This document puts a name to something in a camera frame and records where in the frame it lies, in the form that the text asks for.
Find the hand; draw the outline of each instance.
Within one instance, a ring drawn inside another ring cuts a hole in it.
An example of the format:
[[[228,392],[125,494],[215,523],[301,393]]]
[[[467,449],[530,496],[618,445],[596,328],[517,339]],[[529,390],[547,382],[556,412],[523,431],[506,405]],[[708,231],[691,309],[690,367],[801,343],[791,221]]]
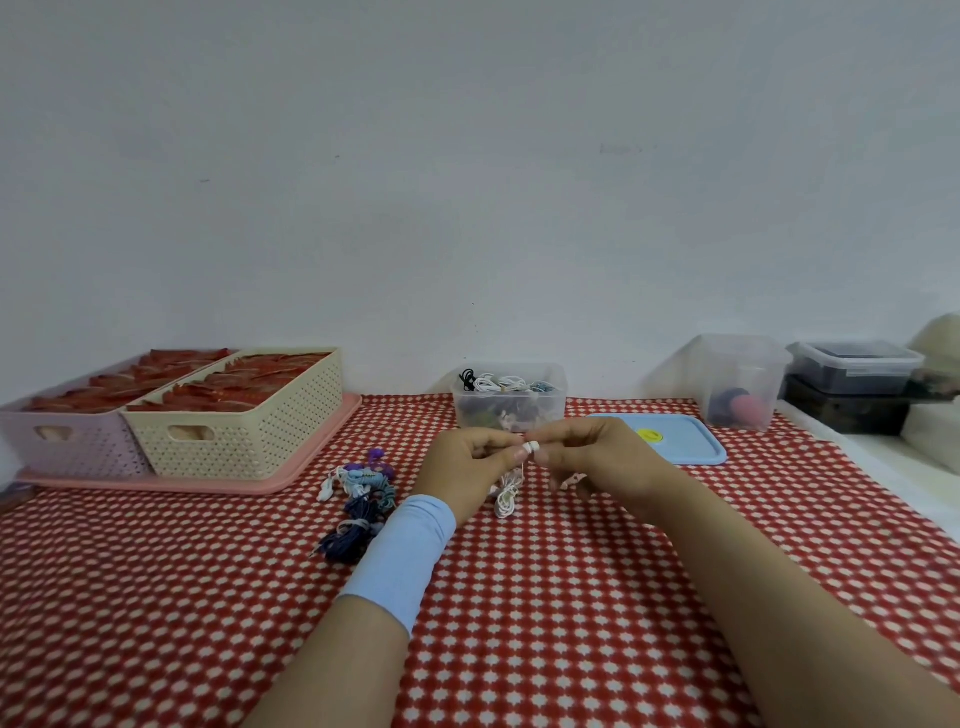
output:
[[[660,496],[689,479],[615,417],[559,420],[528,432],[526,439],[540,443],[534,460],[550,471],[550,490],[585,473],[576,486],[580,500],[589,501],[597,491],[609,493],[648,522],[655,519]]]
[[[490,487],[527,457],[522,435],[483,427],[449,429],[427,451],[411,495],[439,498],[461,526],[480,510]]]

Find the light blue sleeve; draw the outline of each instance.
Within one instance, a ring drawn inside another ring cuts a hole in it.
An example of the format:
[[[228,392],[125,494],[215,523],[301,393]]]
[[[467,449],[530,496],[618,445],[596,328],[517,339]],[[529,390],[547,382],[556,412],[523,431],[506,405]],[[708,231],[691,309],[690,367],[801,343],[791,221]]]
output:
[[[410,496],[367,549],[338,595],[360,596],[390,612],[413,636],[433,568],[457,529],[450,506],[433,496]]]

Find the forearm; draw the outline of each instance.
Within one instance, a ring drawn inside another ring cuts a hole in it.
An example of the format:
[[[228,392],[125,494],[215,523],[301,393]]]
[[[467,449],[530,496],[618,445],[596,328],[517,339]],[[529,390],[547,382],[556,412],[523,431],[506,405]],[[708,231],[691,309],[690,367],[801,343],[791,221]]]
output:
[[[383,608],[359,596],[337,599],[245,728],[390,725],[408,643]]]
[[[455,528],[438,499],[407,498],[246,728],[389,725],[423,593]]]
[[[720,497],[685,475],[672,485],[657,521],[720,625],[767,724],[960,724],[960,698],[821,589]]]

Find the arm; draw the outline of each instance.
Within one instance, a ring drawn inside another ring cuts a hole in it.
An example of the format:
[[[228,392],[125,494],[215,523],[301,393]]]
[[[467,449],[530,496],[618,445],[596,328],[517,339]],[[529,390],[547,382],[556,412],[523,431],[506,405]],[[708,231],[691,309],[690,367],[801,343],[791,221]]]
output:
[[[246,728],[388,726],[433,568],[490,486],[528,456],[519,435],[442,432],[403,501]]]
[[[563,421],[529,438],[554,486],[586,473],[581,498],[610,493],[664,530],[773,728],[960,725],[960,697],[622,421]]]
[[[244,726],[390,725],[409,642],[382,607],[337,599]]]

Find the cream plastic basket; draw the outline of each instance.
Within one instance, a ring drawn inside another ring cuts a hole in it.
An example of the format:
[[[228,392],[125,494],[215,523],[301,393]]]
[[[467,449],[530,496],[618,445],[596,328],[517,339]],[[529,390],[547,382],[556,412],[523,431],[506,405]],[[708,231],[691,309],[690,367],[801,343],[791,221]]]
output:
[[[232,361],[261,353],[329,353],[249,412],[130,412],[123,416],[157,475],[264,480],[343,402],[339,349],[244,349],[181,379],[199,381]],[[140,401],[159,402],[173,385]]]

